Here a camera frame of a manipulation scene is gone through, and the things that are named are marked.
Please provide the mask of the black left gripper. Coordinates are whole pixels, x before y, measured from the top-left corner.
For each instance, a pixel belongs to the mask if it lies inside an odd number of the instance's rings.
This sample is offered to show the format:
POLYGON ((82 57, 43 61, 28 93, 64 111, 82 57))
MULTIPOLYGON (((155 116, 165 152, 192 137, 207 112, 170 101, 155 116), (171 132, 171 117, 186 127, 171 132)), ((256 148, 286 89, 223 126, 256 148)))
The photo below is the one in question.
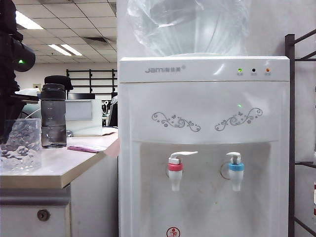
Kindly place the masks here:
POLYGON ((0 99, 0 143, 6 143, 12 129, 12 122, 20 115, 22 109, 28 104, 37 104, 39 98, 31 95, 11 95, 10 98, 0 99))

